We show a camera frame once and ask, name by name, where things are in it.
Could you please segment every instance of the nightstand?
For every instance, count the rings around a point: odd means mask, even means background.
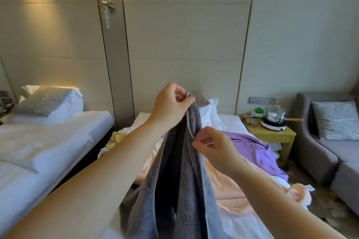
[[[288,156],[290,153],[290,149],[292,148],[294,137],[296,133],[291,130],[288,126],[285,130],[275,131],[265,128],[261,125],[261,120],[258,119],[258,126],[250,126],[242,120],[242,123],[245,125],[246,129],[249,133],[253,134],[259,140],[262,140],[267,143],[281,143],[282,150],[279,151],[280,158],[277,160],[277,164],[279,168],[285,168],[288,161]]]

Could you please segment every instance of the pot handle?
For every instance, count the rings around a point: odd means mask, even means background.
[[[304,122],[302,118],[286,118],[285,121]]]

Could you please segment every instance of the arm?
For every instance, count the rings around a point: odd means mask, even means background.
[[[206,127],[196,135],[192,145],[214,168],[238,184],[274,238],[345,238],[290,199],[274,181],[256,172],[225,134]]]
[[[44,199],[5,238],[99,238],[157,141],[194,102],[185,94],[174,83],[166,86],[146,123]]]

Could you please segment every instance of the light switch panel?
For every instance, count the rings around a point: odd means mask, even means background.
[[[276,100],[276,97],[249,97],[249,104],[272,105]]]

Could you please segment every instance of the gray towel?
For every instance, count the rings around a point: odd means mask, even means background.
[[[200,129],[193,103],[167,133],[145,181],[121,204],[130,211],[126,238],[230,238],[222,227],[204,156],[191,145]]]

